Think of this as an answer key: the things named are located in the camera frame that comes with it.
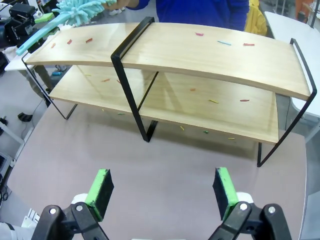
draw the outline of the wood grain surface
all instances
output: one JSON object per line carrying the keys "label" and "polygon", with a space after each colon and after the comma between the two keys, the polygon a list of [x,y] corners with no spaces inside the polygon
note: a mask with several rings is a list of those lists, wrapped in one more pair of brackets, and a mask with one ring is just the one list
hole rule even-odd
{"label": "wood grain surface", "polygon": [[[155,72],[126,69],[137,106]],[[87,104],[132,114],[125,93],[113,67],[74,65],[50,93],[53,99]]]}
{"label": "wood grain surface", "polygon": [[270,144],[279,140],[275,94],[226,81],[159,73],[139,113],[183,128],[227,133],[226,138],[244,136]]}
{"label": "wood grain surface", "polygon": [[[102,24],[63,31],[27,62],[111,67],[111,53],[136,25]],[[244,43],[255,46],[244,46]],[[310,95],[292,45],[225,28],[153,23],[122,62],[126,68],[218,79],[302,100]]]}

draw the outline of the gray table top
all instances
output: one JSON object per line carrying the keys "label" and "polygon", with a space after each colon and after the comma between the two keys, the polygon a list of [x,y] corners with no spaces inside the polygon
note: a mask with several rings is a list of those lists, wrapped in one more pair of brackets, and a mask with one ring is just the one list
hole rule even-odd
{"label": "gray table top", "polygon": [[[55,102],[64,113],[72,107]],[[306,191],[304,137],[291,133],[261,168],[257,148],[247,139],[229,140],[196,127],[182,131],[169,123],[159,123],[147,143],[132,116],[78,106],[65,121],[50,106],[8,186],[40,214],[47,205],[66,208],[75,195],[89,191],[98,169],[107,168],[114,190],[101,226],[111,240],[205,240],[221,224],[214,171],[227,167],[235,189],[250,193],[258,207],[282,206],[296,240]],[[270,149],[263,144],[262,156]]]}

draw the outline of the black cable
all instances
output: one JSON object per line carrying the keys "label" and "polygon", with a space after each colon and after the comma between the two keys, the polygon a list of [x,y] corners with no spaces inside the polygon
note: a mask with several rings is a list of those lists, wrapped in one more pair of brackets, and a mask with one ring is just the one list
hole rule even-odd
{"label": "black cable", "polygon": [[0,9],[0,12],[1,12],[3,9],[5,9],[6,7],[11,6],[11,4],[13,4],[13,3],[15,3],[15,2],[17,2],[17,1],[18,1],[18,0],[14,0],[14,1],[12,1],[12,2],[7,3],[7,5],[5,5],[3,8]]}
{"label": "black cable", "polygon": [[288,104],[288,111],[286,112],[284,130],[287,130],[287,121],[288,121],[288,113],[289,113],[290,103],[291,103],[291,97],[290,97],[289,104]]}

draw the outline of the yellow jacket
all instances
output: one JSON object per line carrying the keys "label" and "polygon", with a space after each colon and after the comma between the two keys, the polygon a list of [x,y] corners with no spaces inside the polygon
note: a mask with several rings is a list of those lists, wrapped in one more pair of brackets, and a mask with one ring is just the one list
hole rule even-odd
{"label": "yellow jacket", "polygon": [[265,16],[259,10],[259,0],[249,0],[249,12],[246,16],[244,31],[265,36],[267,23]]}

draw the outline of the screw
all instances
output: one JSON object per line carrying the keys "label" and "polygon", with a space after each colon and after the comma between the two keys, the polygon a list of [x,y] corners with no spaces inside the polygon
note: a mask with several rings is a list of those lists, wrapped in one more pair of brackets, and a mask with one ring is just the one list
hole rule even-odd
{"label": "screw", "polygon": [[240,209],[241,209],[242,211],[246,210],[247,208],[248,208],[248,206],[247,206],[247,204],[245,204],[245,203],[242,203],[242,204],[240,205]]}
{"label": "screw", "polygon": [[57,212],[57,210],[55,208],[51,208],[49,211],[50,214],[55,214],[56,212]]}
{"label": "screw", "polygon": [[274,206],[271,206],[271,207],[269,207],[269,209],[268,209],[268,212],[271,213],[271,214],[275,213],[275,211],[276,211],[276,209],[275,209]]}
{"label": "screw", "polygon": [[78,206],[76,206],[75,209],[80,212],[83,209],[83,207],[81,205],[78,205]]}

